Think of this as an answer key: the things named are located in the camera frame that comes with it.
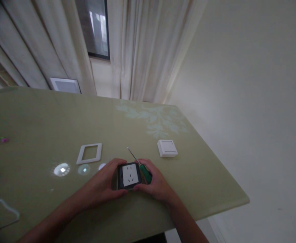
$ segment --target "white light switch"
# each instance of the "white light switch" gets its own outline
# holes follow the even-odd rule
[[[161,157],[175,157],[178,154],[173,140],[159,140],[157,146]]]

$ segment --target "power socket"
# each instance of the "power socket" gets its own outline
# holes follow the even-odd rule
[[[131,190],[141,183],[140,168],[137,163],[129,163],[118,166],[117,186],[119,189]]]

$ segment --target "screwdriver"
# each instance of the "screwdriver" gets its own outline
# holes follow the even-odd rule
[[[131,152],[131,150],[129,149],[129,147],[127,147],[127,149],[130,151],[130,153],[132,154],[132,156],[134,157],[134,159],[138,162],[139,164],[139,168],[140,170],[143,172],[145,178],[146,178],[146,181],[147,181],[147,184],[150,184],[151,183],[151,180],[152,180],[152,175],[151,173],[146,169],[145,165],[142,165],[139,160],[137,160],[137,158],[133,155],[133,153]]]

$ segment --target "table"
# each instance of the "table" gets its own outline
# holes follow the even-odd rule
[[[149,158],[195,220],[249,203],[249,198],[176,106],[25,87],[0,90],[0,198],[21,213],[0,230],[14,242],[43,220],[112,158]],[[157,142],[172,139],[178,156],[160,158]],[[101,160],[78,173],[80,147],[102,143]],[[58,177],[53,169],[69,165]],[[0,223],[9,215],[0,209]],[[166,207],[141,192],[86,211],[58,242],[131,242],[174,228]]]

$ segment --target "window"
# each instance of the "window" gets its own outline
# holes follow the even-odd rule
[[[106,0],[75,0],[89,56],[109,60]]]

